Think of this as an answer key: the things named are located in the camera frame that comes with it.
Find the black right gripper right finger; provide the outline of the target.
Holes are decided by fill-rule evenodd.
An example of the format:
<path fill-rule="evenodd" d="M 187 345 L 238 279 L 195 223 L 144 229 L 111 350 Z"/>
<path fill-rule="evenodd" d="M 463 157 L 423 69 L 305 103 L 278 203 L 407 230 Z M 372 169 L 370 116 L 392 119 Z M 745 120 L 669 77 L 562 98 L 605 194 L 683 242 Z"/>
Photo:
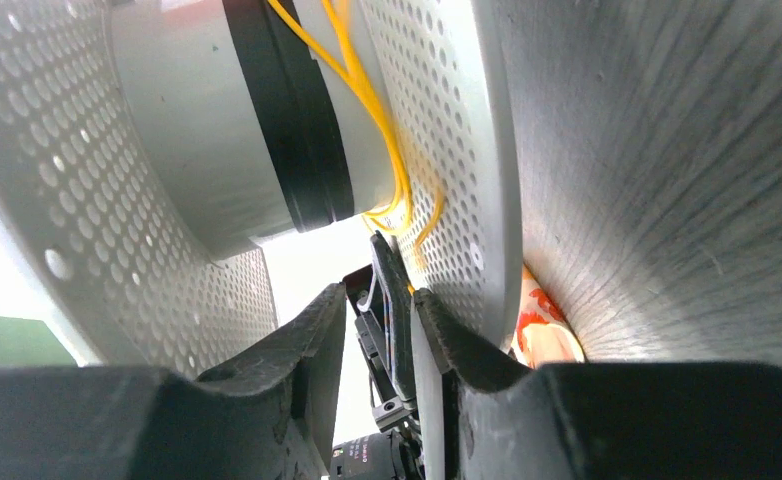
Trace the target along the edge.
<path fill-rule="evenodd" d="M 430 479 L 782 479 L 782 368 L 753 362 L 528 368 L 431 291 L 411 337 Z"/>

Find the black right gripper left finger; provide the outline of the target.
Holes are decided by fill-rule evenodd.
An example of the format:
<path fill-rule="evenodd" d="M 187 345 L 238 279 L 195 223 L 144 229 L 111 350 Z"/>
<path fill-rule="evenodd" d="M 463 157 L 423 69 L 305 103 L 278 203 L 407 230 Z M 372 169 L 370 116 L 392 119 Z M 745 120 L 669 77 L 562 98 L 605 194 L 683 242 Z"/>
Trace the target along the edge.
<path fill-rule="evenodd" d="M 196 379 L 153 366 L 0 368 L 0 479 L 318 479 L 346 291 Z"/>

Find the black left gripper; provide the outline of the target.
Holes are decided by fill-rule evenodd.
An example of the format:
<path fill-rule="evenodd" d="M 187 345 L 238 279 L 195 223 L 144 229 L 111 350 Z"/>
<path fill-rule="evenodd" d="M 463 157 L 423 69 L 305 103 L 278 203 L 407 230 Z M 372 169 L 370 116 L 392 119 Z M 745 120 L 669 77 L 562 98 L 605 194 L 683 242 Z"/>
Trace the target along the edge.
<path fill-rule="evenodd" d="M 335 445 L 331 479 L 424 479 L 411 343 L 410 280 L 394 242 L 370 237 L 372 267 L 344 277 L 356 338 L 368 372 L 378 431 Z"/>

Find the white perforated cable spool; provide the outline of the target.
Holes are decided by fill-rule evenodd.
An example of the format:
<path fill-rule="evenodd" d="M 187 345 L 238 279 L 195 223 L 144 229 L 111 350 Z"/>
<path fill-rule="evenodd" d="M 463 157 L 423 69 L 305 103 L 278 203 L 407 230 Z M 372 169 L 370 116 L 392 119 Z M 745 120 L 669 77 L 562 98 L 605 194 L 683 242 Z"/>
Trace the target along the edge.
<path fill-rule="evenodd" d="M 395 134 L 265 1 L 0 1 L 0 246 L 80 365 L 195 376 L 273 331 L 263 245 L 372 208 L 506 348 L 516 150 L 488 1 L 339 1 Z"/>

